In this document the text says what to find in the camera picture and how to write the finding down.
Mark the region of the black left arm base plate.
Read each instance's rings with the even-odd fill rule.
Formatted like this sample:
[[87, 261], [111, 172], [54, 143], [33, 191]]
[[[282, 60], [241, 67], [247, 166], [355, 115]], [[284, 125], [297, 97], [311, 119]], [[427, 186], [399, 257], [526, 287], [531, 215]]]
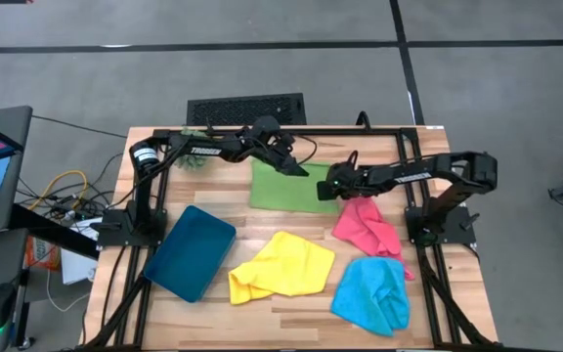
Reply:
[[143, 215], [135, 214], [133, 209], [112, 209], [92, 228], [99, 233], [97, 244], [102, 247], [158, 246], [164, 239], [166, 225], [164, 209]]

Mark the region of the white paper sheet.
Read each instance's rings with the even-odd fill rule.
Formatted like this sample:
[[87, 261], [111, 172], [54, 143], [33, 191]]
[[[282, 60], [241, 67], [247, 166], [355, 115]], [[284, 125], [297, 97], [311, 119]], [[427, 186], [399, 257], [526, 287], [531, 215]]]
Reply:
[[[98, 232], [91, 227], [91, 224], [100, 223], [102, 218], [93, 218], [78, 221], [70, 226], [74, 232], [97, 242]], [[91, 259], [72, 251], [61, 250], [62, 278], [64, 285], [72, 285], [83, 280], [94, 281], [98, 260]]]

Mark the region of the teal plastic bin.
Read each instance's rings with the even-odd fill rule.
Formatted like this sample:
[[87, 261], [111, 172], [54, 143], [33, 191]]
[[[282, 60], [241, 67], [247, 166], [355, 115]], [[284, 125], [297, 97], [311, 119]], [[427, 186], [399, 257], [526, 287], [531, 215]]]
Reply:
[[189, 205], [144, 269], [144, 276], [194, 303], [207, 291], [236, 239], [236, 228]]

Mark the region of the green artificial plant ball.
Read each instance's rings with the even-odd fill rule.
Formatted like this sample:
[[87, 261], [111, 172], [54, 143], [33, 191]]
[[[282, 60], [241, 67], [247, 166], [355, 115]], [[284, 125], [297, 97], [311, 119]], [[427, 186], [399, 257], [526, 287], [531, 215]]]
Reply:
[[[205, 137], [206, 134], [199, 130], [189, 129], [188, 127], [184, 127], [181, 131], [183, 135], [193, 135], [198, 137]], [[199, 169], [206, 163], [205, 156], [197, 156], [191, 154], [185, 154], [179, 156], [175, 161], [174, 165], [178, 168], [185, 169], [185, 170], [195, 170]]]

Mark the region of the pink microfiber towel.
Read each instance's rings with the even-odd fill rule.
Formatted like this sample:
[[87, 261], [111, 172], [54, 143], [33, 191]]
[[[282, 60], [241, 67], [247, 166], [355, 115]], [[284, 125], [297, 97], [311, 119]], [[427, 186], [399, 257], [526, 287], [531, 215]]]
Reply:
[[398, 260], [404, 265], [405, 279], [415, 279], [414, 273], [405, 264], [401, 240], [395, 227], [383, 218], [371, 198], [347, 200], [332, 235], [349, 242], [368, 256]]

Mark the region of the blue microfiber towel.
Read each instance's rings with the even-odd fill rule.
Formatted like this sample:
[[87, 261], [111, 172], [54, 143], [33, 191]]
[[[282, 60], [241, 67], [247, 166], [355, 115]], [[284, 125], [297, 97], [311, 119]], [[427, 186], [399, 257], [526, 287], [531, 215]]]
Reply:
[[396, 259], [364, 257], [345, 269], [330, 305], [332, 314], [373, 334], [393, 337], [409, 326], [405, 267]]

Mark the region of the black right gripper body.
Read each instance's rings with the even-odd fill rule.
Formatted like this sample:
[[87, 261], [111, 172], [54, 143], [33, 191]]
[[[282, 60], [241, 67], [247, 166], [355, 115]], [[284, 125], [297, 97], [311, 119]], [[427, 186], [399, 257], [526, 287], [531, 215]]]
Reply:
[[333, 164], [328, 170], [328, 184], [336, 198], [370, 197], [373, 189], [366, 185], [365, 172], [352, 162]]

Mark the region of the yellow microfiber towel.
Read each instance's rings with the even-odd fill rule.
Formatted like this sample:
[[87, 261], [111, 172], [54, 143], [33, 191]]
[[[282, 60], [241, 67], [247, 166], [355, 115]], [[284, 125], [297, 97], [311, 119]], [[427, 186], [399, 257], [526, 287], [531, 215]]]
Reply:
[[230, 302], [240, 305], [273, 294], [324, 290], [335, 252], [288, 232], [277, 232], [250, 260], [228, 273]]

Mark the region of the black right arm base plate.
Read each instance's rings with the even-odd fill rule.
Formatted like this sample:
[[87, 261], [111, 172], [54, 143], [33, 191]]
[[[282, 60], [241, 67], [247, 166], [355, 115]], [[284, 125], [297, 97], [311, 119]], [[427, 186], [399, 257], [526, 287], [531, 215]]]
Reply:
[[471, 215], [467, 207], [458, 206], [447, 215], [446, 222], [442, 225], [442, 230], [437, 233], [436, 231], [429, 230], [421, 223], [421, 207], [410, 207], [405, 210], [410, 242], [423, 247], [443, 243], [476, 243], [473, 223], [479, 216], [479, 213]]

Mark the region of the black slanted desk bar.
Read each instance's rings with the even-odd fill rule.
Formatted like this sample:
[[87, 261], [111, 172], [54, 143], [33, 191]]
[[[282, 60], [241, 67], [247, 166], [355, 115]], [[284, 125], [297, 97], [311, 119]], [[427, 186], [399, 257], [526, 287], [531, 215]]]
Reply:
[[94, 260], [99, 258], [100, 252], [94, 240], [18, 204], [12, 207], [9, 229], [25, 229], [30, 235], [65, 250]]

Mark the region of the orange package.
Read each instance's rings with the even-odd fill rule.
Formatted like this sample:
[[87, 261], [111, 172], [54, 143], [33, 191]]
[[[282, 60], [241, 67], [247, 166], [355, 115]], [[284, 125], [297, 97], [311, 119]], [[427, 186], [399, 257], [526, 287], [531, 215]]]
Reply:
[[60, 248], [52, 243], [29, 236], [25, 243], [24, 266], [58, 271], [61, 267]]

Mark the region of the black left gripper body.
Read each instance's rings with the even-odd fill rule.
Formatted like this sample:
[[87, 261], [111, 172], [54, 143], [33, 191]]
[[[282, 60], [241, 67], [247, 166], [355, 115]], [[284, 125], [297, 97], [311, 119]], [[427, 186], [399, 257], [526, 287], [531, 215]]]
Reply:
[[294, 161], [292, 145], [295, 139], [282, 130], [272, 116], [261, 116], [255, 120], [249, 132], [249, 140], [256, 149], [252, 155], [265, 163], [286, 164]]

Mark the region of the green microfiber towel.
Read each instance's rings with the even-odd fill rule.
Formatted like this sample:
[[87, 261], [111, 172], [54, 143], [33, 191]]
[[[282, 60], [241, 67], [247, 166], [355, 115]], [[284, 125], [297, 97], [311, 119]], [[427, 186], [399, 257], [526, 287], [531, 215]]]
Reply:
[[309, 173], [307, 177], [286, 176], [253, 159], [249, 205], [265, 210], [338, 214], [336, 200], [318, 199], [317, 183], [325, 179], [329, 165], [308, 162], [302, 167]]

